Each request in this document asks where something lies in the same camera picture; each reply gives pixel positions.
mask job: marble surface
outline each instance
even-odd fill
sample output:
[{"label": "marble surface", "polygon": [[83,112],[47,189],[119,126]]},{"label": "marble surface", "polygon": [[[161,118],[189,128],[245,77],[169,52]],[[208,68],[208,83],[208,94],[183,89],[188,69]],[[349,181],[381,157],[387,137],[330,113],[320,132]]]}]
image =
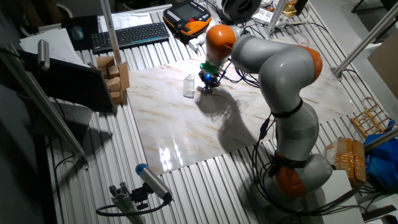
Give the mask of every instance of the marble surface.
[{"label": "marble surface", "polygon": [[[302,35],[276,40],[316,49]],[[221,81],[210,96],[202,95],[197,73],[204,58],[134,71],[127,89],[148,165],[163,174],[256,143],[269,116],[261,91],[244,82]],[[193,98],[183,96],[184,79],[195,74]],[[238,80],[233,65],[226,76]],[[325,65],[318,80],[300,92],[314,107],[320,123],[354,112],[343,87]]]}]

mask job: white paper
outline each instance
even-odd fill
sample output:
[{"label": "white paper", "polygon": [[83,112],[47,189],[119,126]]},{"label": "white paper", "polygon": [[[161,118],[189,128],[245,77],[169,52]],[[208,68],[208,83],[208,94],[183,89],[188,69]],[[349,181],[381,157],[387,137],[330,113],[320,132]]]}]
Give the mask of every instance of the white paper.
[{"label": "white paper", "polygon": [[[98,19],[102,32],[107,32],[108,28],[106,27],[104,16],[98,16]],[[112,20],[115,30],[152,23],[149,13],[112,14]]]},{"label": "white paper", "polygon": [[88,67],[76,54],[66,29],[54,29],[32,37],[26,37],[21,39],[19,45],[24,51],[37,54],[39,40],[45,40],[49,43],[50,58]]}]

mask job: cardboard box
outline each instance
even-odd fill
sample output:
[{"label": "cardboard box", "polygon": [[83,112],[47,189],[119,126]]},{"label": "cardboard box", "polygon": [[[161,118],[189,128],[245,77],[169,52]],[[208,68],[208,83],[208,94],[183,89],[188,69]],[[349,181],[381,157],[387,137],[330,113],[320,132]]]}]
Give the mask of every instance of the cardboard box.
[{"label": "cardboard box", "polygon": [[105,79],[108,79],[108,69],[106,67],[97,67],[97,70],[101,71],[102,75],[104,76]]},{"label": "cardboard box", "polygon": [[108,80],[107,85],[111,92],[118,92],[122,89],[120,85],[120,77],[115,77]]},{"label": "cardboard box", "polygon": [[368,57],[369,62],[398,99],[398,30]]},{"label": "cardboard box", "polygon": [[109,78],[114,78],[119,76],[119,68],[116,65],[108,67]]},{"label": "cardboard box", "polygon": [[123,92],[122,91],[119,91],[119,92],[111,92],[111,97],[112,97],[112,100],[113,100],[113,103],[114,104],[120,104],[120,103],[123,103],[124,102],[124,100],[123,100]]},{"label": "cardboard box", "polygon": [[97,67],[109,67],[112,65],[115,65],[113,56],[97,58]]},{"label": "cardboard box", "polygon": [[126,90],[130,87],[130,79],[129,79],[129,65],[127,62],[124,62],[119,66],[119,76],[122,90]]},{"label": "cardboard box", "polygon": [[[111,92],[111,97],[116,104],[124,103],[125,97],[123,91],[130,87],[129,80],[129,65],[127,62],[122,63],[120,66],[115,66],[114,57],[97,57],[97,65],[99,68],[105,68],[107,71],[107,77],[105,78],[106,84],[109,91]],[[112,79],[118,77],[120,82],[120,90],[116,91],[118,88]]]},{"label": "cardboard box", "polygon": [[325,152],[330,164],[347,172],[352,186],[366,183],[363,143],[350,138],[338,138],[325,148]]}]

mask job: stacked boxes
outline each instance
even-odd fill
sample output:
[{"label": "stacked boxes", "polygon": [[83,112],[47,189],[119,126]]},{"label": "stacked boxes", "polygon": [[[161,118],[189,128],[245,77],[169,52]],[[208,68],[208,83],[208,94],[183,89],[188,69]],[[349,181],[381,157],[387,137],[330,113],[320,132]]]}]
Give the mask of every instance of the stacked boxes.
[{"label": "stacked boxes", "polygon": [[325,149],[326,158],[337,169],[344,169],[352,186],[366,183],[364,144],[349,138],[338,138]]},{"label": "stacked boxes", "polygon": [[127,62],[117,66],[114,57],[98,57],[97,68],[103,74],[115,104],[125,103],[123,91],[130,87]]}]

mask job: power strip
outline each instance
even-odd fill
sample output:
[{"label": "power strip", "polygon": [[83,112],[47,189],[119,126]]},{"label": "power strip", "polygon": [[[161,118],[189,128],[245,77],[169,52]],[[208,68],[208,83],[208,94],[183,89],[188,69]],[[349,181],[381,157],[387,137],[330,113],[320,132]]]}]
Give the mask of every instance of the power strip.
[{"label": "power strip", "polygon": [[[272,15],[274,15],[273,12],[260,8],[259,12],[253,15],[251,18],[254,19],[255,21],[268,25],[269,22],[271,21]],[[279,20],[276,22],[276,27],[283,28],[285,24],[286,24],[286,17],[280,16]]]}]

